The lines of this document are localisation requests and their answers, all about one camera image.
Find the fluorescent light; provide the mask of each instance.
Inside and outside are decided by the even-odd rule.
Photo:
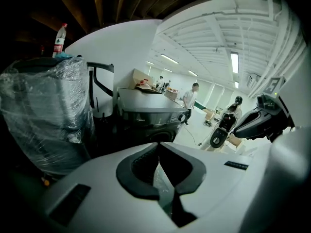
[[[172,72],[171,70],[168,70],[168,69],[166,69],[166,68],[164,68],[164,70],[166,70],[166,71],[168,71],[168,72]]]
[[[231,53],[232,69],[234,73],[239,73],[239,55]]]
[[[189,73],[191,73],[192,75],[194,75],[195,77],[198,77],[198,75],[196,75],[194,72],[188,70]]]
[[[170,57],[167,57],[166,55],[164,55],[164,54],[161,54],[161,56],[162,57],[164,57],[164,58],[166,58],[166,59],[168,59],[168,60],[170,60],[170,61],[173,61],[174,63],[176,63],[176,64],[178,64],[178,62],[177,61],[175,61],[175,60],[173,60],[173,59],[171,59]]]

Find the black pants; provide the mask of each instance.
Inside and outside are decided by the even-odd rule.
[[[188,119],[189,119],[190,116],[191,116],[191,109],[188,109],[188,110],[189,110],[189,112],[188,112],[188,115],[187,115],[187,118],[186,118],[185,122],[188,122]]]

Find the label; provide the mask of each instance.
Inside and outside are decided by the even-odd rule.
[[[56,38],[55,45],[54,45],[54,51],[53,51],[53,57],[57,55],[58,53],[61,53],[63,50],[65,39],[64,38]]]

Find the exposed ceiling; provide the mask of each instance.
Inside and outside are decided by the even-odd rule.
[[[67,23],[65,47],[79,38],[129,20],[163,19],[197,0],[7,0],[5,64],[21,58],[52,55],[56,31]]]
[[[253,96],[269,76],[294,68],[305,46],[298,19],[281,0],[208,0],[165,19],[148,60],[229,88],[237,81],[239,90]],[[238,74],[231,52],[239,54]],[[262,76],[252,88],[246,85],[250,74]]]

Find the white robot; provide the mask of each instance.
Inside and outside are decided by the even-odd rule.
[[[236,137],[271,141],[254,157],[174,143],[133,147],[56,183],[40,202],[41,216],[55,232],[248,233],[280,223],[282,213],[295,214],[289,201],[310,179],[310,77],[308,59],[287,82],[271,80],[239,121]],[[281,135],[291,122],[296,130]],[[159,169],[166,176],[154,181]]]

